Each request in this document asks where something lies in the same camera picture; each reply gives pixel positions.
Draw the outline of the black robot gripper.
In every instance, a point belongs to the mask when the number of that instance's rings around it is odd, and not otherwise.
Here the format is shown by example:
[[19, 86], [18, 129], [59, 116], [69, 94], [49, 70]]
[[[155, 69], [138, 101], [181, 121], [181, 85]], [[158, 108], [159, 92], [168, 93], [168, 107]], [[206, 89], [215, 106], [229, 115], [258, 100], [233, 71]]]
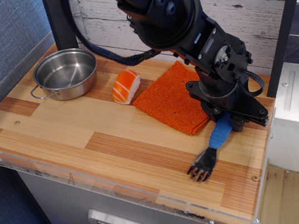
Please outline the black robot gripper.
[[213, 122], [231, 113], [232, 128], [237, 133], [250, 120], [266, 126], [268, 110], [256, 99], [265, 84], [259, 75], [247, 70], [253, 60], [245, 43], [232, 35], [209, 42], [211, 46], [203, 49], [201, 59], [194, 64], [199, 80], [185, 86], [190, 97], [200, 101]]

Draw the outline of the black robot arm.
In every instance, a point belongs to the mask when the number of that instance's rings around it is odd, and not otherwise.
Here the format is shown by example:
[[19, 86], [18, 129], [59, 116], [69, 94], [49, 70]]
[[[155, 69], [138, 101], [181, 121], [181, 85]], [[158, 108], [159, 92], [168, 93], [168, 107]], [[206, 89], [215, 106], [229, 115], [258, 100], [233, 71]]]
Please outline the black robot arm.
[[257, 100], [260, 91], [248, 88], [250, 79], [264, 83], [248, 70], [251, 53], [241, 39], [224, 32], [204, 13], [200, 0], [116, 1], [143, 43], [194, 65], [199, 79], [185, 87], [212, 120], [228, 111], [237, 132], [249, 121], [267, 124], [268, 111]]

